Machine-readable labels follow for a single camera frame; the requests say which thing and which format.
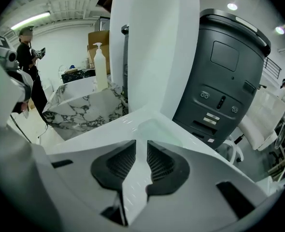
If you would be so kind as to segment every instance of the white ceiling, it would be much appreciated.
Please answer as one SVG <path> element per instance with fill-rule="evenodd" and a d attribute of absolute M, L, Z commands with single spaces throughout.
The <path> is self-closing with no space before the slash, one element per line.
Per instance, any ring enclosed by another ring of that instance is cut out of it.
<path fill-rule="evenodd" d="M 228 3 L 238 6 L 236 11 L 227 8 Z M 64 27 L 92 25 L 98 17 L 110 13 L 97 6 L 98 0 L 12 0 L 0 17 L 0 34 L 10 41 L 17 36 L 10 29 L 16 23 L 49 11 L 49 17 L 32 22 L 35 32 L 46 33 Z M 285 48 L 285 34 L 275 32 L 276 26 L 285 24 L 269 0 L 200 0 L 200 9 L 207 8 L 227 11 L 253 24 L 261 30 L 276 49 Z"/>
<path fill-rule="evenodd" d="M 12 0 L 0 16 L 0 34 L 17 38 L 10 29 L 13 25 L 32 16 L 49 11 L 51 15 L 31 22 L 35 31 L 48 32 L 63 27 L 92 25 L 99 16 L 110 13 L 97 6 L 99 0 Z"/>
<path fill-rule="evenodd" d="M 228 3 L 235 3 L 238 9 L 228 9 Z M 271 47 L 285 48 L 285 34 L 275 32 L 275 28 L 285 24 L 285 21 L 269 0 L 200 0 L 200 10 L 208 8 L 237 15 L 262 31 L 271 41 Z"/>

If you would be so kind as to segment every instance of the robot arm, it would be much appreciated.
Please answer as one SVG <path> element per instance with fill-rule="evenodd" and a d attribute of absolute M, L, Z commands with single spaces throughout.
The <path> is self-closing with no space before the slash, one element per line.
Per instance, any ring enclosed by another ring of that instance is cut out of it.
<path fill-rule="evenodd" d="M 31 98 L 33 81 L 20 70 L 17 53 L 0 36 L 0 126 L 5 127 L 12 112 L 21 112 L 21 104 Z"/>

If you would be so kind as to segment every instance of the black slot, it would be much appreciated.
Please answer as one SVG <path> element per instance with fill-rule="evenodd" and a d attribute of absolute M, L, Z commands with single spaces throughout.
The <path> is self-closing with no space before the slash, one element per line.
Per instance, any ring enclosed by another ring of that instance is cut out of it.
<path fill-rule="evenodd" d="M 223 105 L 225 99 L 226 99 L 226 96 L 223 95 L 223 96 L 221 97 L 221 100 L 219 101 L 218 106 L 216 107 L 218 110 L 219 110 L 219 109 L 221 108 L 221 106 Z"/>
<path fill-rule="evenodd" d="M 243 89 L 248 93 L 250 93 L 251 95 L 253 95 L 255 92 L 255 87 L 252 84 L 250 84 L 248 81 L 245 81 Z"/>
<path fill-rule="evenodd" d="M 52 162 L 51 165 L 54 168 L 60 168 L 60 167 L 64 167 L 64 166 L 72 164 L 72 163 L 73 163 L 72 160 L 67 159 L 67 160 L 61 160 L 61 161 Z"/>
<path fill-rule="evenodd" d="M 191 127 L 195 128 L 195 129 L 197 129 L 197 130 L 199 130 L 205 134 L 209 134 L 209 135 L 211 135 L 211 134 L 214 135 L 217 132 L 216 129 L 210 128 L 209 126 L 206 126 L 206 125 L 204 125 L 198 121 L 195 121 L 195 120 L 193 121 Z"/>
<path fill-rule="evenodd" d="M 199 135 L 198 133 L 196 133 L 196 132 L 192 132 L 192 135 L 193 136 L 196 136 L 197 138 L 201 138 L 201 139 L 203 139 L 205 136 L 202 136 L 202 135 Z"/>
<path fill-rule="evenodd" d="M 254 206 L 230 182 L 221 182 L 216 185 L 228 202 L 236 216 L 241 219 L 254 210 Z"/>
<path fill-rule="evenodd" d="M 124 225 L 122 221 L 121 210 L 119 207 L 110 206 L 102 211 L 101 215 L 108 218 L 110 221 Z"/>

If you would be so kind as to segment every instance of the white wall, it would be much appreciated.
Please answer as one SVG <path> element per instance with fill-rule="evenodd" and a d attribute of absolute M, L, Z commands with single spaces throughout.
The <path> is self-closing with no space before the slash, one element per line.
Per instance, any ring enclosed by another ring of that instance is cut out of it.
<path fill-rule="evenodd" d="M 74 27 L 33 37 L 32 48 L 40 50 L 46 47 L 46 55 L 38 61 L 43 83 L 49 80 L 56 90 L 60 85 L 59 66 L 64 65 L 67 69 L 71 65 L 83 66 L 82 61 L 87 58 L 88 34 L 93 31 L 94 27 L 90 26 Z"/>
<path fill-rule="evenodd" d="M 266 89 L 271 93 L 276 93 L 280 88 L 280 85 L 275 82 L 267 72 L 263 71 L 262 77 L 259 81 L 259 84 L 266 86 Z"/>
<path fill-rule="evenodd" d="M 112 81 L 123 86 L 124 34 L 121 28 L 129 23 L 132 0 L 113 0 L 110 16 L 109 56 Z"/>

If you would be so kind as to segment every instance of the label sticker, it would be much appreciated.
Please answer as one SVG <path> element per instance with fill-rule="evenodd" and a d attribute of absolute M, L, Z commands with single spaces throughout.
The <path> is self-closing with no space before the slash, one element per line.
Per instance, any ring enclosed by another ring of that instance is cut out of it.
<path fill-rule="evenodd" d="M 0 47 L 8 48 L 10 49 L 6 39 L 2 36 L 0 36 Z"/>
<path fill-rule="evenodd" d="M 208 123 L 211 123 L 211 124 L 213 124 L 213 125 L 215 125 L 216 124 L 216 122 L 215 121 L 213 121 L 213 120 L 211 120 L 211 119 L 208 119 L 208 118 L 204 118 L 204 120 L 205 121 L 207 121 Z"/>
<path fill-rule="evenodd" d="M 210 113 L 207 113 L 207 116 L 209 116 L 209 117 L 211 117 L 211 118 L 214 118 L 214 119 L 216 119 L 216 120 L 219 120 L 219 119 L 220 119 L 219 117 L 217 117 L 217 116 L 215 116 L 215 115 L 213 115 L 213 114 L 210 114 Z"/>

